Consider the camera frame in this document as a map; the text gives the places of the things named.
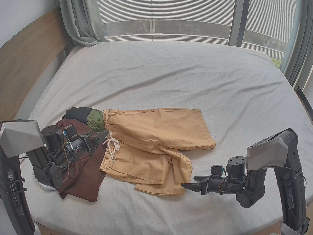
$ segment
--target wooden headboard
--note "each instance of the wooden headboard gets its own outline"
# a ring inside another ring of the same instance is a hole
[[[0,120],[13,120],[38,77],[70,42],[60,7],[38,18],[0,49]]]

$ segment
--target brown garment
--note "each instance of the brown garment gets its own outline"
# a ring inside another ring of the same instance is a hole
[[[75,125],[78,134],[91,131],[90,127],[75,119],[62,119],[57,122],[57,126],[61,130],[71,124]],[[88,200],[89,202],[97,201],[99,187],[105,176],[105,172],[99,169],[105,154],[105,149],[106,145],[99,145],[91,154],[90,158],[70,166],[67,180],[62,184],[61,188],[58,189],[61,198],[64,199],[67,194],[71,194],[78,198]],[[88,152],[84,152],[80,155],[79,161],[88,156]]]
[[[216,144],[200,109],[104,110],[103,119],[110,144],[100,169],[147,193],[184,194],[181,183],[189,183],[192,165],[178,150],[212,149]]]

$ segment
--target mattress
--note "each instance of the mattress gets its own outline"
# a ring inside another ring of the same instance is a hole
[[[216,148],[184,151],[193,176],[214,164],[245,156],[253,143],[291,127],[299,135],[303,174],[313,175],[313,126],[296,93],[263,52],[179,41],[130,41],[76,47],[64,61],[30,119],[55,124],[71,107],[137,110],[200,108]],[[235,195],[187,191],[156,196],[106,175],[94,203],[47,191],[32,178],[25,159],[22,176],[35,221],[66,234],[251,234],[282,218],[273,169],[265,195],[242,208]],[[313,198],[307,181],[306,201]]]

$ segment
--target white drawstring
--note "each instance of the white drawstring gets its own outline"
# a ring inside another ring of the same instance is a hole
[[[114,143],[114,150],[113,150],[113,152],[111,151],[111,148],[110,148],[111,141]],[[104,145],[105,143],[108,143],[111,159],[113,160],[113,163],[115,163],[114,159],[116,160],[116,158],[115,158],[114,154],[115,154],[116,151],[119,150],[119,141],[112,137],[112,132],[110,131],[110,139],[106,140],[102,145]]]

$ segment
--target white bed sheet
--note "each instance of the white bed sheet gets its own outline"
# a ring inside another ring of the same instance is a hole
[[[71,107],[137,110],[201,108],[216,148],[183,152],[193,176],[213,164],[245,156],[253,143],[291,127],[299,135],[303,174],[313,174],[313,126],[297,95],[262,52],[232,46],[131,41],[80,47],[65,60],[30,119],[40,128],[55,124]],[[33,218],[66,234],[251,234],[282,217],[273,169],[265,195],[242,208],[235,195],[156,196],[106,175],[98,201],[90,203],[40,188],[28,160],[21,163]],[[313,197],[308,180],[306,200]]]

